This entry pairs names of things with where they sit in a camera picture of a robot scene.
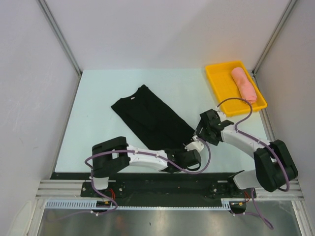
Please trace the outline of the black t-shirt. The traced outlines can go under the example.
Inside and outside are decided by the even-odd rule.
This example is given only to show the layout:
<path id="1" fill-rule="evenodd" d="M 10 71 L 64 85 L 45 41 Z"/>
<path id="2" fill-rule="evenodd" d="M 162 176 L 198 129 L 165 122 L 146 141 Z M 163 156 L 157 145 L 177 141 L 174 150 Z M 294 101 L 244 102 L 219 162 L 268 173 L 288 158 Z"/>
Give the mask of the black t-shirt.
<path id="1" fill-rule="evenodd" d="M 194 129 L 146 85 L 111 108 L 151 150 L 183 149 L 194 134 Z"/>

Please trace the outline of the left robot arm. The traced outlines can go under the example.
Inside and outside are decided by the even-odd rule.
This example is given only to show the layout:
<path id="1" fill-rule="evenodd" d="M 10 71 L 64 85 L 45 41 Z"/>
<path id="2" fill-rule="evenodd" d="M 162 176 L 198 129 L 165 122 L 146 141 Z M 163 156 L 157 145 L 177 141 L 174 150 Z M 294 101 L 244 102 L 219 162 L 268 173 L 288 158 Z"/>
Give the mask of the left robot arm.
<path id="1" fill-rule="evenodd" d="M 196 172 L 201 166 L 201 151 L 205 145 L 196 136 L 184 149 L 148 150 L 127 143 L 126 137 L 96 144 L 92 156 L 85 163 L 91 169 L 93 180 L 91 190 L 97 196 L 104 196 L 109 190 L 109 178 L 129 166 L 149 168 L 158 172 Z"/>

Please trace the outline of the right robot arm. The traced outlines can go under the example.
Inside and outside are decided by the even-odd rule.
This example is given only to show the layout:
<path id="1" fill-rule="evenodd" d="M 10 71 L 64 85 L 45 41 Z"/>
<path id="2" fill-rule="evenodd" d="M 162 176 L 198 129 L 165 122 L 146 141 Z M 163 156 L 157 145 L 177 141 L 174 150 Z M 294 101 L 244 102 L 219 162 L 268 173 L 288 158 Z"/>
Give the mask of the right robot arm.
<path id="1" fill-rule="evenodd" d="M 200 114 L 197 137 L 217 146 L 230 144 L 254 160 L 255 169 L 241 171 L 232 177 L 227 192 L 239 197 L 245 189 L 262 187 L 268 192 L 288 191 L 290 181 L 298 177 L 298 170 L 286 144 L 281 140 L 269 141 L 255 137 L 238 128 L 223 112 L 210 109 Z"/>

